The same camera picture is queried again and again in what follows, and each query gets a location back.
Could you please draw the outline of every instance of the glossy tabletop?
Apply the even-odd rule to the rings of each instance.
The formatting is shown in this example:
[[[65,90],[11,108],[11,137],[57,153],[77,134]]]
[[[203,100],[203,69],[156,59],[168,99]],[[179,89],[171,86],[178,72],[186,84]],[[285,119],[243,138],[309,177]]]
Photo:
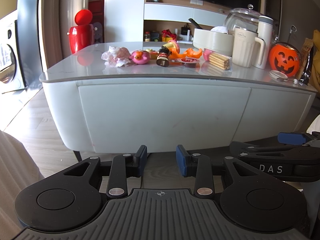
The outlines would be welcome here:
[[[102,53],[108,51],[109,46],[126,47],[131,53],[139,49],[145,50],[150,48],[158,50],[162,44],[164,44],[164,42],[113,42],[94,44],[49,68],[40,75],[40,81],[52,83],[103,78],[173,77],[250,82],[317,92],[317,90],[310,85],[295,85],[292,80],[288,82],[273,80],[269,76],[269,66],[265,69],[259,69],[254,66],[244,68],[232,65],[231,70],[224,71],[217,67],[212,67],[212,65],[205,62],[203,57],[201,57],[200,63],[196,68],[188,68],[179,65],[179,63],[171,63],[169,67],[161,67],[156,64],[155,60],[150,60],[148,64],[144,65],[129,65],[127,67],[114,68],[105,66],[105,61],[101,59]],[[198,50],[194,48],[192,44],[180,43],[180,53],[190,47]]]

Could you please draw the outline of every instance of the red trash can lid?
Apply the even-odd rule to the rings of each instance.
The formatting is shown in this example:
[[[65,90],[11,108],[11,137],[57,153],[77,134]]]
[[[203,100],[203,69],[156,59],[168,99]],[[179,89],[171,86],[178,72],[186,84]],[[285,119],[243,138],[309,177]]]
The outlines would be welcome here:
[[[87,25],[92,21],[92,12],[87,9],[82,9],[77,12],[75,22],[77,25]]]

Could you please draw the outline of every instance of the metal screw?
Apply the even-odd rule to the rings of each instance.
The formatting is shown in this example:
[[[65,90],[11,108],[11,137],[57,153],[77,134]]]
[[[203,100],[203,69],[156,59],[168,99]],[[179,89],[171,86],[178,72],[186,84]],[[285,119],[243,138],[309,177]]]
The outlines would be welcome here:
[[[201,187],[201,188],[199,188],[198,190],[197,190],[197,193],[199,194],[199,195],[210,195],[210,194],[212,194],[212,189],[210,189],[210,188],[208,188],[208,187]]]
[[[109,190],[109,194],[113,196],[119,196],[119,195],[122,195],[123,193],[124,193],[124,190],[119,187],[114,187],[111,190]]]

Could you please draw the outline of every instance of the table leg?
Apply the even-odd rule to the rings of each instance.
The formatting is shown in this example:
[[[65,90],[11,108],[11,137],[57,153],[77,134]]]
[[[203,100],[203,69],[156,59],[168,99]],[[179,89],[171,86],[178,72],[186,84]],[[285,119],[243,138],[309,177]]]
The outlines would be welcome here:
[[[78,152],[78,151],[73,151],[73,152],[74,152],[74,154],[75,154],[75,156],[76,156],[76,158],[77,158],[78,162],[82,161],[82,158],[81,158],[80,152]]]

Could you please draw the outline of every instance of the beige mug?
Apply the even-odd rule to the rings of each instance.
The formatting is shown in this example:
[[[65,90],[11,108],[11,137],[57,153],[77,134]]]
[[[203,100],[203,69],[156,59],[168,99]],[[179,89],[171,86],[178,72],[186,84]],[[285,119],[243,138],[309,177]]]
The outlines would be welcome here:
[[[235,28],[232,63],[241,67],[250,67],[256,43],[260,43],[258,64],[262,64],[266,43],[258,38],[258,33],[246,29]]]

